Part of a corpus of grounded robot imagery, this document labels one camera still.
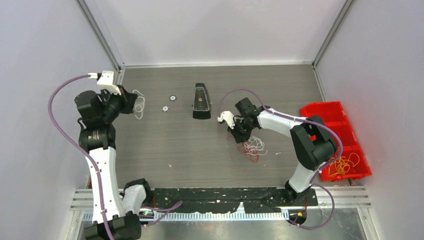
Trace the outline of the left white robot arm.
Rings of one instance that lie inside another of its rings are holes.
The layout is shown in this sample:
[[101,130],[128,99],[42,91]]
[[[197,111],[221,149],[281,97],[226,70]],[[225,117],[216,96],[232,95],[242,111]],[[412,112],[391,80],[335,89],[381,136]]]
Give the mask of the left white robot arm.
[[119,114],[133,113],[137,98],[118,85],[102,86],[100,93],[84,91],[74,99],[80,114],[78,144],[87,154],[93,194],[92,225],[83,230],[87,240],[137,240],[142,235],[140,208],[153,202],[153,193],[144,178],[119,191],[113,126]]

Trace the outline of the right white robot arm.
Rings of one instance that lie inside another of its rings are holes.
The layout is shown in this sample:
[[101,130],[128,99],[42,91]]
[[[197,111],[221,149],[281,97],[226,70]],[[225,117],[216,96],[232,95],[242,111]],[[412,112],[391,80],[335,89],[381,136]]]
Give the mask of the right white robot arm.
[[266,106],[257,107],[247,97],[235,107],[237,115],[223,111],[217,121],[227,124],[228,132],[237,143],[247,142],[254,129],[271,130],[291,139],[298,164],[285,183],[283,194],[285,201],[299,205],[318,171],[338,152],[331,130],[317,115],[307,118],[283,114]]

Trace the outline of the black metronome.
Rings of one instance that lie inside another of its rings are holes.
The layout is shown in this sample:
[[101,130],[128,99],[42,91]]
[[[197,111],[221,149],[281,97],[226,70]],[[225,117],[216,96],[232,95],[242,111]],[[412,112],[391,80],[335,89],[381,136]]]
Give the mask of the black metronome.
[[194,101],[192,105],[192,117],[197,120],[210,119],[211,99],[204,83],[195,84]]

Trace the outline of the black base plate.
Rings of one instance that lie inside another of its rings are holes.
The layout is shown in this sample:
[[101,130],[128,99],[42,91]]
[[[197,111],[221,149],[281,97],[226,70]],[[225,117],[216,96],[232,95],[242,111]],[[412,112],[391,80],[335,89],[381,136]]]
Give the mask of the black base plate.
[[240,205],[247,214],[277,213],[281,207],[302,209],[316,207],[316,191],[309,189],[298,199],[278,187],[224,187],[224,188],[155,188],[143,205],[168,209],[182,201],[176,213],[234,213]]

